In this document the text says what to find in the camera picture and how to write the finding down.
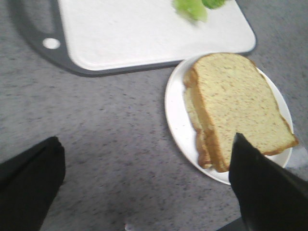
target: white plate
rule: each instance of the white plate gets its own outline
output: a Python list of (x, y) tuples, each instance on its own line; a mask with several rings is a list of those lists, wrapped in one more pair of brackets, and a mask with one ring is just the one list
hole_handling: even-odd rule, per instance
[[(195, 130), (193, 129), (189, 116), (186, 112), (183, 92), (185, 86), (183, 85), (184, 74), (189, 70), (194, 62), (197, 61), (197, 57), (193, 57), (182, 61), (172, 72), (165, 93), (165, 111), (167, 122), (171, 131), (171, 134), (183, 152), (187, 159), (196, 166), (200, 171), (207, 174), (211, 178), (218, 180), (225, 184), (229, 182), (229, 172), (218, 173), (213, 168), (203, 169), (198, 165), (198, 152), (195, 147)], [(290, 125), (291, 131), (293, 132), (293, 123), (291, 115), (283, 96), (274, 85), (274, 83), (262, 72), (259, 72), (265, 77), (273, 94), (277, 100), (280, 112)], [(268, 156), (269, 159), (276, 162), (278, 165), (285, 167), (292, 153), (292, 148), (286, 149), (284, 152), (274, 156)]]

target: cutting board hole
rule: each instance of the cutting board hole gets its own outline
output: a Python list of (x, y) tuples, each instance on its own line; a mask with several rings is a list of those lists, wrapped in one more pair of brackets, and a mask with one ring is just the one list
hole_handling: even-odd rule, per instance
[(60, 47), (60, 41), (54, 38), (46, 38), (43, 40), (43, 46), (48, 49), (57, 49)]

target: countertop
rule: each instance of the countertop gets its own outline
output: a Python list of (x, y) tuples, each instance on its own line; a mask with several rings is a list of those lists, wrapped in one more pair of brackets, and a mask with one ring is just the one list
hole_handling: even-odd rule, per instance
[[(237, 2), (257, 37), (247, 57), (281, 91), (305, 150), (308, 1)], [(5, 1), (0, 14), (0, 162), (50, 136), (65, 147), (66, 177), (42, 231), (214, 231), (240, 216), (231, 187), (192, 166), (170, 134), (174, 66), (76, 76), (28, 46)], [(307, 158), (293, 154), (287, 168), (308, 180)]]

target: bread slice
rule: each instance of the bread slice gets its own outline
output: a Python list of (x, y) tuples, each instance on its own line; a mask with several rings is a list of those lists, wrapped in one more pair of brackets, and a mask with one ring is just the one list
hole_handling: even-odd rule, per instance
[(204, 133), (210, 161), (218, 172), (229, 170), (236, 132), (265, 155), (298, 144), (265, 78), (249, 59), (233, 53), (203, 56), (184, 84), (198, 114), (201, 132), (196, 131)]

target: white cutting board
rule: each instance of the white cutting board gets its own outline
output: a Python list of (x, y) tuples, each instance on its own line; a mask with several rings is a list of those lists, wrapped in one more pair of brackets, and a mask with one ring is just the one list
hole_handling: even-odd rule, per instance
[(256, 43), (234, 0), (194, 24), (172, 0), (59, 0), (59, 7), (71, 60), (93, 71), (247, 52)]

